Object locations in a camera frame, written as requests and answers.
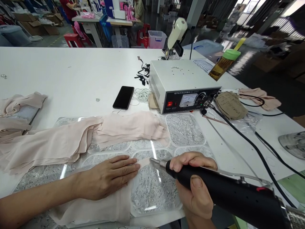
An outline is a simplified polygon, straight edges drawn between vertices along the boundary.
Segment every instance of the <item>black phone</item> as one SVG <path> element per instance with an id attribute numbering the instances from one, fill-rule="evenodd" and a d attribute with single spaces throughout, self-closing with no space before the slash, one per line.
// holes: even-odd
<path id="1" fill-rule="evenodd" d="M 133 90 L 134 87 L 122 86 L 112 107 L 127 110 L 132 98 Z"/>

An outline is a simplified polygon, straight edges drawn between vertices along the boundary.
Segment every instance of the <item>hand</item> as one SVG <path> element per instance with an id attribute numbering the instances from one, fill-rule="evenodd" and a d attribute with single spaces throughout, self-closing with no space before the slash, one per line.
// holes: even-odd
<path id="1" fill-rule="evenodd" d="M 140 168 L 139 164 L 135 164 L 136 158 L 128 158 L 128 155 L 116 156 L 75 174 L 76 198 L 100 200 L 126 186 Z"/>
<path id="2" fill-rule="evenodd" d="M 212 158 L 205 157 L 199 152 L 186 152 L 174 157 L 169 167 L 175 172 L 180 172 L 182 166 L 188 164 L 193 167 L 209 166 L 215 169 L 218 168 Z M 204 219 L 210 219 L 212 217 L 214 204 L 206 185 L 199 176 L 192 175 L 191 191 L 181 185 L 178 180 L 176 180 L 176 187 L 181 202 L 187 211 Z"/>

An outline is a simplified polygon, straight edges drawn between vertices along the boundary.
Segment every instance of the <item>control panel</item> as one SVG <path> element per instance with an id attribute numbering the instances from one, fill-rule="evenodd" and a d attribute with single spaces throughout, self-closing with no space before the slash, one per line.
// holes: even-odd
<path id="1" fill-rule="evenodd" d="M 205 88 L 198 90 L 169 91 L 166 92 L 163 106 L 163 114 L 198 110 L 203 108 L 206 100 L 213 100 L 212 95 L 220 90 L 217 88 Z"/>

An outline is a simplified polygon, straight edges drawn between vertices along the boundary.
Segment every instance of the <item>red shirt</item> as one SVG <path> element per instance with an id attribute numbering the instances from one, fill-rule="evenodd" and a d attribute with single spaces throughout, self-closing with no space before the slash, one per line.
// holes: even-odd
<path id="1" fill-rule="evenodd" d="M 77 13 L 75 10 L 72 10 L 70 9 L 67 4 L 70 3 L 70 4 L 73 4 L 73 1 L 72 0 L 59 0 L 61 5 L 63 6 L 63 9 L 64 9 L 64 12 L 66 13 L 67 15 L 67 18 L 69 20 L 72 20 L 72 18 L 74 18 L 75 16 L 77 16 Z"/>

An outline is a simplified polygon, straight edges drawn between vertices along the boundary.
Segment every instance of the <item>ultrasonic generator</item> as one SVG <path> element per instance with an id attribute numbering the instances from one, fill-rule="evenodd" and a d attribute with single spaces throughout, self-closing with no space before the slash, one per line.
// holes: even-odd
<path id="1" fill-rule="evenodd" d="M 202 109 L 221 88 L 192 60 L 153 60 L 149 78 L 162 114 Z"/>

